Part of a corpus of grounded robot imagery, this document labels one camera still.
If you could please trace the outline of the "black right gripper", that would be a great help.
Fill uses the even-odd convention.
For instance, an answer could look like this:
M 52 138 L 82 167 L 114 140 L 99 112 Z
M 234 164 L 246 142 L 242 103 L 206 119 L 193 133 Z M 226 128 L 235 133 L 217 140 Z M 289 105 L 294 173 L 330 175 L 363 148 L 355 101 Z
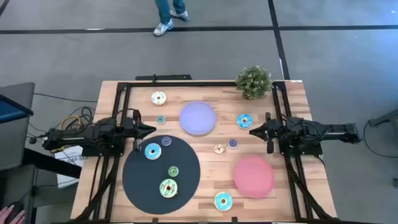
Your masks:
M 278 131 L 280 128 L 280 123 L 278 119 L 272 119 L 269 112 L 266 113 L 266 130 L 264 130 L 264 124 L 261 126 L 251 129 L 249 134 L 255 136 L 259 139 L 264 140 L 264 132 L 266 134 L 265 141 L 267 142 L 267 153 L 272 154 L 274 152 L 274 138 L 278 137 Z

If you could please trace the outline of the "large blue donut white drizzle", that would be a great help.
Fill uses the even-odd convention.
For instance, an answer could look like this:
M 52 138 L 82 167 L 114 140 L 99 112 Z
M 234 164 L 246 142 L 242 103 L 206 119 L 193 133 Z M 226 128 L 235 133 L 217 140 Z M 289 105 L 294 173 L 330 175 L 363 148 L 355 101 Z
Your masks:
M 241 129 L 249 129 L 253 123 L 252 116 L 250 114 L 240 114 L 236 119 L 236 123 Z

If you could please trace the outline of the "large light blue donut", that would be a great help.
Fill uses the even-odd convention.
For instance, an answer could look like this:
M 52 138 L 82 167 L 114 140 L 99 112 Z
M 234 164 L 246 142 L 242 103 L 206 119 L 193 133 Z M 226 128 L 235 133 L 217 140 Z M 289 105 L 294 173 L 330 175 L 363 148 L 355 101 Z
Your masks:
M 156 160 L 162 154 L 162 148 L 156 143 L 150 143 L 144 150 L 144 155 L 149 160 Z

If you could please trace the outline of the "large white frosted donut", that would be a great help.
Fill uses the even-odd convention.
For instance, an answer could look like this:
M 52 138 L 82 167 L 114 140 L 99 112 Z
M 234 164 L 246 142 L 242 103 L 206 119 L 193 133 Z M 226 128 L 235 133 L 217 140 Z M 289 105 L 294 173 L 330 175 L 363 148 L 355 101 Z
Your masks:
M 157 106 L 162 106 L 167 101 L 167 96 L 162 91 L 155 91 L 151 96 L 152 103 Z

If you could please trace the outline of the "large green frosted donut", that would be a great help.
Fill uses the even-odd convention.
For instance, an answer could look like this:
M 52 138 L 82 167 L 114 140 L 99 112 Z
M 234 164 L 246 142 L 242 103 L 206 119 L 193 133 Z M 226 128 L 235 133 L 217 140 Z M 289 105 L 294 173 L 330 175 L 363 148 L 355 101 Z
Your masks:
M 159 192 L 164 198 L 172 198 L 178 193 L 178 184 L 173 179 L 165 179 L 160 183 Z

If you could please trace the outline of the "large blue sprinkled donut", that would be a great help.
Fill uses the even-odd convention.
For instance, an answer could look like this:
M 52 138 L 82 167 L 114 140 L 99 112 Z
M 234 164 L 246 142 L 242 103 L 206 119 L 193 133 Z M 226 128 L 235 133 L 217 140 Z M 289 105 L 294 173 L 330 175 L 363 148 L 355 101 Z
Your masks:
M 214 205 L 217 210 L 226 212 L 233 206 L 233 198 L 228 192 L 220 192 L 214 197 Z

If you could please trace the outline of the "pink round plate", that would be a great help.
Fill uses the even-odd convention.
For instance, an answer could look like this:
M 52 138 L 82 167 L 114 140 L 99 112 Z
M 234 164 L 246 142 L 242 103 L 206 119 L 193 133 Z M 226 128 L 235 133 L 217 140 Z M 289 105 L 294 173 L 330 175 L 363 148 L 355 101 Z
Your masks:
M 235 165 L 233 180 L 245 197 L 264 198 L 274 188 L 275 176 L 272 166 L 264 158 L 247 156 Z

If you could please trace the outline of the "purple round plate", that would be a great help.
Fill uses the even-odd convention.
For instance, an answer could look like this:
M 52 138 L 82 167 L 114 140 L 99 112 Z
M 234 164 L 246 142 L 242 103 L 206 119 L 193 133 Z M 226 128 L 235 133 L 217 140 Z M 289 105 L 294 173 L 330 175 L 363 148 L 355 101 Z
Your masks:
M 188 134 L 201 136 L 209 133 L 216 125 L 214 109 L 204 101 L 193 101 L 185 105 L 179 115 L 181 128 Z

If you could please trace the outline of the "round dark woven placemat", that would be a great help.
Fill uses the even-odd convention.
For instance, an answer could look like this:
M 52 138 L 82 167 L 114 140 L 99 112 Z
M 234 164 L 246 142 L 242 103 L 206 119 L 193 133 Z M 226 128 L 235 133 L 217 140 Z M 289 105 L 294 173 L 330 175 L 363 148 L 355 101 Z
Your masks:
M 171 145 L 163 146 L 163 136 L 154 136 L 141 142 L 141 151 L 132 151 L 123 167 L 123 188 L 127 198 L 139 210 L 155 215 L 182 208 L 194 196 L 200 182 L 200 163 L 193 148 L 175 136 L 170 136 Z M 156 143 L 162 148 L 162 154 L 156 160 L 149 160 L 144 155 L 144 150 L 150 143 Z M 170 166 L 178 167 L 178 176 L 168 175 Z M 159 187 L 165 179 L 173 179 L 178 184 L 176 196 L 161 196 Z

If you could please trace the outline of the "white cardboard box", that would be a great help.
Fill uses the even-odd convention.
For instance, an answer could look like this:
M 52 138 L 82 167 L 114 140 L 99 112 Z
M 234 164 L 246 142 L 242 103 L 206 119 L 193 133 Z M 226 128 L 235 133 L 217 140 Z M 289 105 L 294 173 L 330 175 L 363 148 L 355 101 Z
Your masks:
M 55 158 L 82 167 L 84 158 L 82 156 L 83 148 L 81 146 L 72 146 L 64 149 L 61 152 L 55 153 Z M 78 182 L 78 178 L 69 177 L 62 174 L 57 174 L 58 188 L 62 189 L 68 187 L 69 185 Z

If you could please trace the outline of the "person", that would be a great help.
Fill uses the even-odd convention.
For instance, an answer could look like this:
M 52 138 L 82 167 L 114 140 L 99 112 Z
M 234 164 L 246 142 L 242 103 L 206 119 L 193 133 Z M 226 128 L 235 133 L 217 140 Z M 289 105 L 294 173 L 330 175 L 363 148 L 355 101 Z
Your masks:
M 155 0 L 155 5 L 158 8 L 160 23 L 153 31 L 154 36 L 160 37 L 173 29 L 173 17 L 184 22 L 188 22 L 190 20 L 184 0 L 172 0 L 172 4 L 174 10 L 170 9 L 169 0 Z

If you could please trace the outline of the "grey metal stand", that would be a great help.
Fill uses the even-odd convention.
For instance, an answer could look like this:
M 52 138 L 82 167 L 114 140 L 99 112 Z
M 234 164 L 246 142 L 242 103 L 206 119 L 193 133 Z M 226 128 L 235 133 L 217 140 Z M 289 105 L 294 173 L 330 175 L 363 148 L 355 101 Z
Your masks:
M 378 118 L 370 119 L 370 127 L 378 127 L 383 123 L 391 123 L 394 128 L 398 128 L 398 109 L 392 110 Z

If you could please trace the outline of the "dark framed computer screen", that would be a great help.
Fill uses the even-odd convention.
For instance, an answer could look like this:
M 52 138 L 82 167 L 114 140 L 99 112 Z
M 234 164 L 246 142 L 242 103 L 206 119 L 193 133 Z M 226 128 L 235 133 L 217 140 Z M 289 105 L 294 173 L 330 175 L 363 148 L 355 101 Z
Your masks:
M 0 124 L 33 116 L 34 112 L 10 98 L 0 95 Z

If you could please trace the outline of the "black computer mouse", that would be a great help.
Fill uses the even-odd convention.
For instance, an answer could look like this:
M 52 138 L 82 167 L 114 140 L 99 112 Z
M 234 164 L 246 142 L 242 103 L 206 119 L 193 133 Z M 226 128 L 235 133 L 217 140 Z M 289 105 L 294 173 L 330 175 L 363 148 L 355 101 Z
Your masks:
M 9 220 L 15 218 L 21 211 L 24 210 L 24 203 L 23 202 L 12 202 L 9 204 L 9 207 L 12 206 L 13 209 L 8 216 Z

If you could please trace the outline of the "person's hand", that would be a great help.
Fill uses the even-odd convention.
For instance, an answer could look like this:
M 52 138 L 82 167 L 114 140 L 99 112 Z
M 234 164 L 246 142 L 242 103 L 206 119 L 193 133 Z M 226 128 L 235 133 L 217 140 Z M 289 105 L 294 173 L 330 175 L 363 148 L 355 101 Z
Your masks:
M 0 224 L 23 224 L 25 211 L 15 205 L 0 210 Z

